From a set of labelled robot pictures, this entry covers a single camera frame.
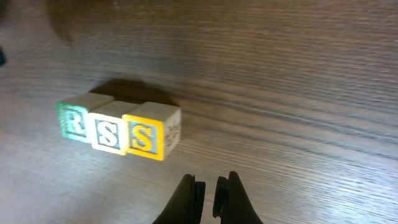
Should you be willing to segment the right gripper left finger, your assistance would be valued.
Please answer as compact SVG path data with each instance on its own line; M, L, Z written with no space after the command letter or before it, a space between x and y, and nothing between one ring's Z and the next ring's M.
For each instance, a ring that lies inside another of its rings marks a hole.
M185 174L153 224L200 224L205 199L205 182Z

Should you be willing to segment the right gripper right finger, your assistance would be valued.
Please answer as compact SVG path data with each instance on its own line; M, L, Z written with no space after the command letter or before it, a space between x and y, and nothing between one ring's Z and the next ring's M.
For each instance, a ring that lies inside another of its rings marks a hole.
M219 217L221 224L263 224L237 172L231 171L228 178L218 177L213 202L213 217Z

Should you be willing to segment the yellow S letter block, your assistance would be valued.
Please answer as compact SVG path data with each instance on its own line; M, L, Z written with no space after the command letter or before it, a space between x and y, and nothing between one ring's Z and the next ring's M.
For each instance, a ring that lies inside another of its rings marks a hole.
M122 116L127 131L127 151L164 160L180 141L182 110L178 106L145 102Z
M127 127L123 115L139 104L113 101L89 112L86 117L87 135L93 149L125 156Z

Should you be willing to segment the green R letter block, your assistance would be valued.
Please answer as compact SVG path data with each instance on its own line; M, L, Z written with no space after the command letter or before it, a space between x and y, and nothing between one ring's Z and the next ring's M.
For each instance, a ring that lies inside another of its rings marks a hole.
M89 143L86 117L89 112L114 101L113 96L84 93L57 103L62 136Z

